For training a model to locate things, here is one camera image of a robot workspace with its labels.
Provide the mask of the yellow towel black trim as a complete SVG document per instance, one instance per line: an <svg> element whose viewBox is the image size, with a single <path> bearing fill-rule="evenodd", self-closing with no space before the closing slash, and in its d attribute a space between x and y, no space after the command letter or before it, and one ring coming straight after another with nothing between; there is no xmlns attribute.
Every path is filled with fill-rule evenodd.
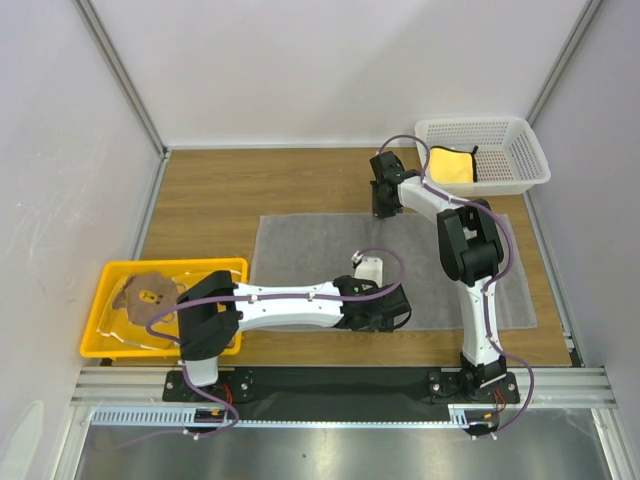
<svg viewBox="0 0 640 480"><path fill-rule="evenodd" d="M434 146L429 150L428 171L433 181L439 184L470 184L477 181L476 153L478 147L471 151L459 151L442 146Z"/></svg>

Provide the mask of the grey towel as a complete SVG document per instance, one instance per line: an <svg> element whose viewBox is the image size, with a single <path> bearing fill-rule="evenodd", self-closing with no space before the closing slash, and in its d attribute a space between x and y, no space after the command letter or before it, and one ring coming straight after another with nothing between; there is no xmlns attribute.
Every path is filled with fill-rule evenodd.
<svg viewBox="0 0 640 480"><path fill-rule="evenodd" d="M259 222L250 281L261 286L313 285L353 273L364 248L383 262L383 282L401 279L412 307L406 330L463 326L456 285L440 264L437 229L404 213L379 220L368 213L264 216Z"/></svg>

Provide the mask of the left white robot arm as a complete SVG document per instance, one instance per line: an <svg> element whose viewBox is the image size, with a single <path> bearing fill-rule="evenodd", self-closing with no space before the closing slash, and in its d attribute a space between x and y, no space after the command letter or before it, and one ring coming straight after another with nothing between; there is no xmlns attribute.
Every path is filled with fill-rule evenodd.
<svg viewBox="0 0 640 480"><path fill-rule="evenodd" d="M264 287L214 272L177 300L185 388L199 400L220 388L218 359L238 333L268 327L312 326L355 332L393 332L411 316L399 284L342 275L310 286Z"/></svg>

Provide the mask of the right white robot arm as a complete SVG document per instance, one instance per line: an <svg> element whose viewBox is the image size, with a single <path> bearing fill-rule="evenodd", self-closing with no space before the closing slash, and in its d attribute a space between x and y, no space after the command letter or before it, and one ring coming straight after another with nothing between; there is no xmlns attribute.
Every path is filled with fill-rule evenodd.
<svg viewBox="0 0 640 480"><path fill-rule="evenodd" d="M422 173L405 169L391 151L375 155L370 165L376 217L389 218L409 208L436 225L440 263L456 283L461 305L461 392L471 401L484 401L507 373L495 299L495 278L504 260L499 224L488 203L464 200L431 185Z"/></svg>

